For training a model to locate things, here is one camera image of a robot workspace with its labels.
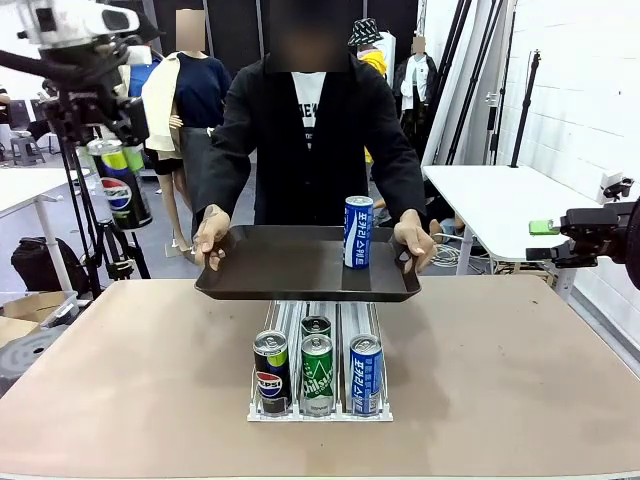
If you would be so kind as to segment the person's right hand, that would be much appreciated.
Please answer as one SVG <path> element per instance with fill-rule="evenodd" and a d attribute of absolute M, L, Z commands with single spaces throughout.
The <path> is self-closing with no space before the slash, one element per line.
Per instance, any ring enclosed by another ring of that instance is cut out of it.
<path fill-rule="evenodd" d="M 205 208 L 194 240 L 197 264 L 208 265 L 213 271 L 219 270 L 221 260 L 226 256 L 219 244 L 228 233 L 230 224 L 229 215 L 217 205 L 212 204 Z"/>

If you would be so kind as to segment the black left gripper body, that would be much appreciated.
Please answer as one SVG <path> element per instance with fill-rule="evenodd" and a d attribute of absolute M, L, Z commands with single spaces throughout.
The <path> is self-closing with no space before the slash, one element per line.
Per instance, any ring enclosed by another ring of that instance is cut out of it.
<path fill-rule="evenodd" d="M 129 59 L 127 44 L 83 44 L 44 48 L 47 79 L 57 95 L 43 103 L 49 120 L 129 120 L 133 101 L 121 97 L 119 67 Z"/>

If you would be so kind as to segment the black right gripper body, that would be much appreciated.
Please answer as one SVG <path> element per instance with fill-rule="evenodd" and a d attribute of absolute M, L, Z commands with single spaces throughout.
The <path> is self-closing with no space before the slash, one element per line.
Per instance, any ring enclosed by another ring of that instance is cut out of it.
<path fill-rule="evenodd" d="M 626 260 L 628 203 L 614 202 L 599 208 L 569 209 L 560 218 L 560 233 L 569 238 L 558 247 L 559 268 L 597 265 L 599 257 L 616 264 Z"/>

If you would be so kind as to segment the person's left hand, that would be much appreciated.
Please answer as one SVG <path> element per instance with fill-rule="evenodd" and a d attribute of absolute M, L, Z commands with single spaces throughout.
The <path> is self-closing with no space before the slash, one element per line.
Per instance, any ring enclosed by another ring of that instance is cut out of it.
<path fill-rule="evenodd" d="M 422 228 L 420 216 L 414 209 L 408 209 L 400 216 L 394 227 L 394 236 L 407 247 L 411 256 L 404 265 L 404 273 L 411 270 L 420 273 L 437 253 L 435 242 Z"/>

